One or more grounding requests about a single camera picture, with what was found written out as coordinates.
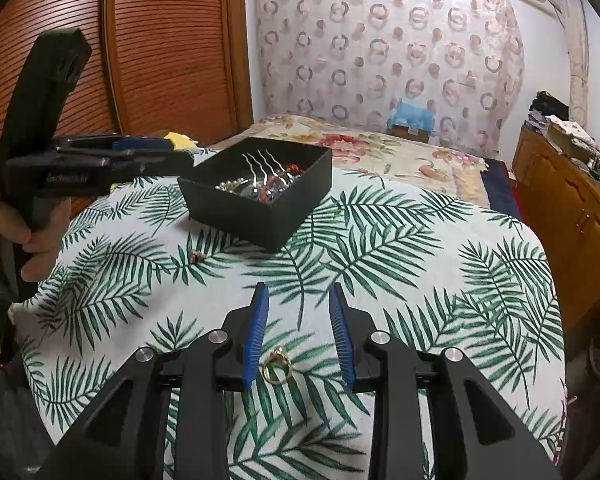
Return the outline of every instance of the ring band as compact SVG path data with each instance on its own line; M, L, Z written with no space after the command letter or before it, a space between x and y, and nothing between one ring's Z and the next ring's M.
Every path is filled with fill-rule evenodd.
M277 378L272 379L271 375L269 373L269 365L275 361L282 362L283 366L285 366L287 368L285 378L282 379L281 381L278 380ZM273 384L274 386L279 386L280 384L286 383L291 378L292 374L293 374L293 368L292 368L292 364L291 364L291 358L285 352L285 349L283 349L282 346L275 348L269 354L269 357L267 357L266 361L264 361L264 363L262 364L262 375L263 375L264 379L267 381L267 383Z

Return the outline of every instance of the wooden sideboard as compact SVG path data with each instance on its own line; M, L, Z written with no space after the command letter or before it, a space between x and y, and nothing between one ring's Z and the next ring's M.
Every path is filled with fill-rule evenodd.
M526 128L513 171L523 216L544 246L569 332L600 298L600 184Z

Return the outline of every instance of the floral bedspread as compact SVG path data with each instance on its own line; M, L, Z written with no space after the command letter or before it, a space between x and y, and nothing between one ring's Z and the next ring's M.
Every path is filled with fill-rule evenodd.
M212 150L194 152L199 162ZM194 250L206 259L191 258ZM75 218L51 277L14 307L29 383L57 442L139 347L186 348L270 290L262 360L283 346L283 386L261 374L225 394L232 479L365 479L374 398L342 383L326 295L340 282L379 329L423 351L458 346L549 456L563 412L560 315L546 257L515 218L385 178L334 169L333 188L278 254L192 221L174 178L119 186ZM424 478L433 476L427 403ZM173 477L178 391L164 476Z
M308 117L282 115L263 119L238 136L220 142L225 148L248 136L327 146L333 163L360 178L389 178L489 207L481 171L483 158L375 132L347 130Z

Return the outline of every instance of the black box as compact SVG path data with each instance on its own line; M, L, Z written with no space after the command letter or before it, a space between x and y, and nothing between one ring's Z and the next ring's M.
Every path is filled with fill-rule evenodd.
M304 173L269 203L216 189L244 176L242 154L257 156L258 150L269 150L283 167L296 164ZM275 253L331 189L331 159L329 148L248 137L193 167L178 184L192 218Z

